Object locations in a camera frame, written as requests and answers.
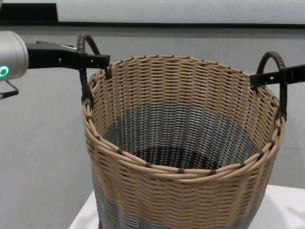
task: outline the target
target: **basket rim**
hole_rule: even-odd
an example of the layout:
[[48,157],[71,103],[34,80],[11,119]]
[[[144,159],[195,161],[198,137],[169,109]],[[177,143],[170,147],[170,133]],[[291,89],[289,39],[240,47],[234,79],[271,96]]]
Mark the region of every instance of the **basket rim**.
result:
[[[217,62],[199,60],[197,58],[193,58],[190,56],[144,55],[144,56],[130,57],[111,64],[109,68],[118,66],[123,62],[128,62],[135,59],[143,60],[145,58],[159,58],[159,57],[183,58],[183,59],[191,59],[198,62],[205,62],[207,64],[217,64],[220,65],[221,67],[229,68],[233,72],[242,73],[246,77],[249,77],[248,74],[244,73],[241,70],[233,69],[229,66],[222,65]],[[105,70],[100,70],[91,76],[89,80],[89,87],[92,90],[92,92],[94,92],[96,88],[95,86],[97,84],[96,82],[98,82],[96,78],[104,74],[105,74]],[[279,100],[274,96],[274,94],[269,90],[269,88],[265,86],[265,87],[260,87],[259,90],[264,90],[264,92],[266,92],[270,96],[270,98],[274,101],[274,105],[276,107],[279,107]],[[275,120],[272,139],[265,144],[265,146],[260,152],[257,152],[256,154],[254,154],[244,162],[227,165],[216,170],[194,169],[194,168],[181,169],[176,167],[152,165],[138,158],[137,156],[132,155],[127,151],[119,149],[116,145],[105,140],[98,134],[92,119],[88,118],[91,117],[92,112],[93,110],[91,109],[89,100],[86,99],[83,103],[83,110],[82,110],[82,119],[85,124],[85,133],[87,137],[94,142],[97,150],[101,150],[103,153],[107,154],[108,156],[111,156],[112,158],[115,158],[116,160],[119,161],[119,163],[124,164],[129,168],[135,169],[142,173],[149,174],[152,178],[169,179],[181,183],[201,183],[204,181],[216,181],[216,180],[220,181],[225,179],[231,179],[233,177],[237,177],[241,175],[250,174],[253,170],[262,166],[263,163],[269,162],[276,156],[279,150],[279,146],[283,141],[284,132],[285,132],[285,123],[286,123],[284,117],[277,118]]]

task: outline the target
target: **green indicator light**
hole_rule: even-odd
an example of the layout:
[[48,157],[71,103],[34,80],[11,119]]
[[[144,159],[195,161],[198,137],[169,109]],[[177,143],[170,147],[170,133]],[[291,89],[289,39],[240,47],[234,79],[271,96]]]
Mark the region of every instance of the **green indicator light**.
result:
[[4,77],[9,73],[9,68],[7,66],[0,67],[0,77]]

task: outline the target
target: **white table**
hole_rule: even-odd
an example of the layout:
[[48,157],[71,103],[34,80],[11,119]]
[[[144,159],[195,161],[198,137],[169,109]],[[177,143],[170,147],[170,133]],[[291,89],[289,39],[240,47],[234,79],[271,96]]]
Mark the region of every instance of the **white table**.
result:
[[[69,229],[98,229],[92,192]],[[249,229],[305,229],[305,189],[268,185]]]

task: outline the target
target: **basket handle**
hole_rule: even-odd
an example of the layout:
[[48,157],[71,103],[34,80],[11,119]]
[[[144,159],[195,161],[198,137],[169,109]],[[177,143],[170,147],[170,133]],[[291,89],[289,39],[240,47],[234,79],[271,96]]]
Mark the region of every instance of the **basket handle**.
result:
[[[263,55],[258,65],[256,74],[264,73],[264,68],[270,58],[272,58],[275,61],[278,70],[285,68],[284,61],[280,56],[280,54],[278,54],[277,52],[270,51],[270,52],[266,52]],[[287,120],[287,84],[285,83],[280,84],[280,106],[278,108],[277,118],[280,118],[281,116],[284,117],[285,120]]]

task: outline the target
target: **wicker weave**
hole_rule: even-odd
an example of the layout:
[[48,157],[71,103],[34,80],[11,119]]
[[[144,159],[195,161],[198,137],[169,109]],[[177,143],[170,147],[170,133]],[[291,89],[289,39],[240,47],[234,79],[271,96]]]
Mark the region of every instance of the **wicker weave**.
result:
[[116,62],[89,86],[82,117],[103,229],[249,226],[285,131],[267,87],[256,94],[240,70],[159,55]]

